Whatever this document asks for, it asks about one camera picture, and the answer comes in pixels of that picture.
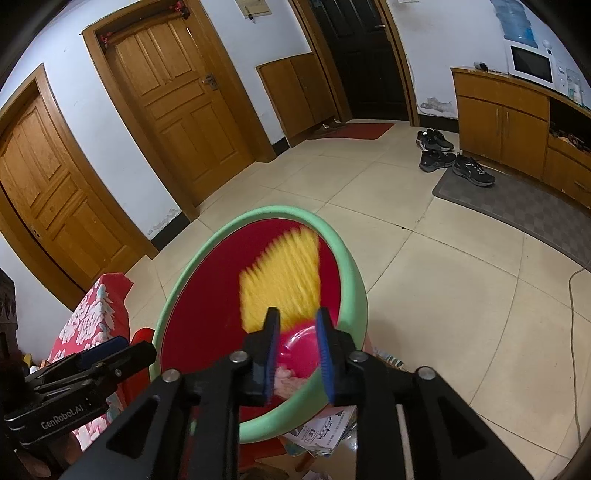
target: yellow brush bristles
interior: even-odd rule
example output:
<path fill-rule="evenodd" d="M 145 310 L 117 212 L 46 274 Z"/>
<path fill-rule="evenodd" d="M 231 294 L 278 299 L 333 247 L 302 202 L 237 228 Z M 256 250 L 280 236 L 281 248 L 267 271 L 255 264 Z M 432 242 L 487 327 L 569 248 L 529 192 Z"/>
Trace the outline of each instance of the yellow brush bristles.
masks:
<path fill-rule="evenodd" d="M 313 320 L 320 307 L 318 235 L 302 226 L 275 238 L 256 262 L 240 273 L 242 327 L 262 329 L 267 308 L 277 307 L 281 331 Z"/>

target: power cord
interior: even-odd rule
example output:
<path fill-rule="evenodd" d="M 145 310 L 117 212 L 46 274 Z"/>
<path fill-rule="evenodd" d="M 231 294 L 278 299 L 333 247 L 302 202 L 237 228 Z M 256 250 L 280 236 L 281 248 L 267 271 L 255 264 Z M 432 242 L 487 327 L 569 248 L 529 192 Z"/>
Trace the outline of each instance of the power cord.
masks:
<path fill-rule="evenodd" d="M 582 271 L 587 270 L 591 265 L 591 258 L 580 270 L 577 270 L 569 278 L 569 296 L 570 296 L 570 355 L 573 359 L 573 384 L 574 384 L 574 422 L 577 425 L 577 438 L 579 440 L 579 446 L 581 445 L 581 425 L 579 423 L 579 401 L 577 399 L 577 368 L 574 361 L 574 301 L 573 301 L 573 286 L 572 281 L 575 275 L 580 274 Z"/>

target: tiled floor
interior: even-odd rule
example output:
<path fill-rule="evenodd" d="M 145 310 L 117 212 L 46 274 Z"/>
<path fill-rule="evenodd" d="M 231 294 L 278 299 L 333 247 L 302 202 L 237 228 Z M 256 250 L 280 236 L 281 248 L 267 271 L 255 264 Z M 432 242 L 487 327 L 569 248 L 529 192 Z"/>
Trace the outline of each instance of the tiled floor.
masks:
<path fill-rule="evenodd" d="M 417 130 L 400 122 L 375 141 L 306 141 L 241 172 L 157 258 L 129 272 L 132 330 L 156 324 L 184 266 L 226 222 L 263 205 L 302 207 L 327 220 L 358 263 L 374 344 L 409 368 L 435 367 L 537 479 L 550 479 L 577 448 L 567 282 L 578 265 L 504 223 L 434 198 L 443 171 L 417 168 Z M 457 145 L 456 134 L 447 137 Z M 583 434 L 591 426 L 590 291 L 591 274 L 583 272 L 573 280 Z M 352 479 L 354 450 L 339 449 L 318 468 Z"/>

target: door handle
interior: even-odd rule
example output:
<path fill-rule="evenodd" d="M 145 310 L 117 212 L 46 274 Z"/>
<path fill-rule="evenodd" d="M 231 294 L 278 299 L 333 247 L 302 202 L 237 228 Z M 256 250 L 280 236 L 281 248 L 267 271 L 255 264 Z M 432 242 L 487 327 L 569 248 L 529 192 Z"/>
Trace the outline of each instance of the door handle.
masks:
<path fill-rule="evenodd" d="M 586 192 L 586 193 L 591 193 L 591 189 L 590 189 L 590 188 L 588 188 L 588 187 L 586 187 L 585 185 L 583 185 L 581 182 L 579 182 L 579 181 L 576 181 L 576 180 L 575 180 L 575 181 L 574 181 L 574 184 L 575 184 L 577 187 L 579 187 L 581 190 L 583 190 L 584 192 Z"/>
<path fill-rule="evenodd" d="M 211 90 L 217 90 L 217 80 L 213 73 L 208 73 L 205 78 L 201 80 L 204 85 L 209 85 Z"/>

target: microwave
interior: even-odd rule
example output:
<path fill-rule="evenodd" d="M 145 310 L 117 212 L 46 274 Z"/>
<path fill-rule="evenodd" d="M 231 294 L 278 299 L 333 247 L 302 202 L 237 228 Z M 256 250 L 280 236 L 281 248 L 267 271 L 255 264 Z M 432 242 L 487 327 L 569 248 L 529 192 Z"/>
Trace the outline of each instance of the microwave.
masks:
<path fill-rule="evenodd" d="M 509 74 L 569 95 L 566 72 L 562 67 L 557 67 L 549 48 L 534 48 L 505 40 L 505 53 Z"/>

